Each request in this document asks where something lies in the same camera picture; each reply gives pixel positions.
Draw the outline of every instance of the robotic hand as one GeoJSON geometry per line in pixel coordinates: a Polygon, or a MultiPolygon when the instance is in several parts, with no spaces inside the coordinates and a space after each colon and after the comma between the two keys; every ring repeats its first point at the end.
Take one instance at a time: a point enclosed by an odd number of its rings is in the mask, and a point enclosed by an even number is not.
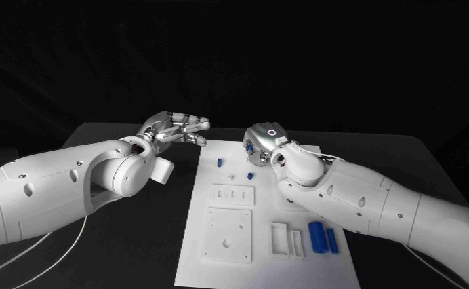
{"type": "Polygon", "coordinates": [[[171,145],[206,146],[194,134],[206,118],[160,112],[137,136],[30,155],[2,166],[0,244],[41,236],[131,197],[151,178],[166,184],[174,165],[157,157],[171,145]]]}
{"type": "Polygon", "coordinates": [[[271,162],[282,195],[344,229],[400,242],[469,282],[469,208],[420,194],[364,166],[305,150],[278,123],[255,124],[243,147],[271,162]]]}

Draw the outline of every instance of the white cable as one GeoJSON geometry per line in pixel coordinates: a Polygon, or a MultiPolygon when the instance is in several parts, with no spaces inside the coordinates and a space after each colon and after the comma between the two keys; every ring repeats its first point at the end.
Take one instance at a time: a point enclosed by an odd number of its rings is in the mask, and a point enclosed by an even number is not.
{"type": "Polygon", "coordinates": [[[18,254],[7,262],[5,262],[0,265],[0,269],[3,269],[15,260],[18,260],[42,243],[42,241],[49,237],[49,234],[46,234],[46,236],[43,236],[43,238],[41,238],[38,240],[36,244],[32,245],[32,247],[23,253],[18,254]]]}
{"type": "MultiPolygon", "coordinates": [[[[84,233],[84,229],[85,229],[85,223],[87,223],[87,218],[88,216],[85,216],[85,220],[84,220],[84,226],[81,227],[81,233],[84,233]]],[[[59,261],[66,257],[66,254],[71,252],[78,240],[81,239],[81,233],[78,234],[77,240],[69,248],[69,250],[66,251],[66,253],[64,254],[64,256],[61,257],[61,259],[51,265],[49,269],[41,273],[38,276],[35,276],[28,282],[25,282],[23,284],[20,284],[18,287],[15,287],[13,289],[18,289],[19,287],[23,287],[30,281],[36,280],[59,263],[59,261]]]]}
{"type": "Polygon", "coordinates": [[[308,151],[304,147],[301,147],[301,146],[298,145],[298,142],[297,142],[295,140],[292,140],[291,143],[292,143],[294,147],[297,147],[299,150],[304,150],[304,151],[308,152],[308,153],[312,153],[314,155],[324,155],[325,157],[331,157],[331,158],[334,158],[334,159],[338,159],[338,160],[346,161],[343,158],[338,158],[335,155],[327,155],[327,154],[320,153],[320,152],[308,151]]]}
{"type": "Polygon", "coordinates": [[[416,258],[433,269],[433,271],[438,273],[438,274],[440,274],[440,276],[442,277],[445,277],[445,279],[448,280],[448,281],[451,281],[452,282],[452,284],[458,287],[458,288],[461,288],[461,289],[465,289],[465,287],[463,286],[461,286],[459,284],[456,284],[456,282],[455,281],[452,281],[451,280],[451,278],[446,276],[446,275],[443,275],[432,266],[430,266],[430,264],[428,263],[428,261],[425,261],[423,260],[423,258],[413,252],[413,250],[409,248],[409,246],[407,245],[403,245],[405,247],[406,247],[406,249],[413,253],[413,255],[416,256],[416,258]]]}

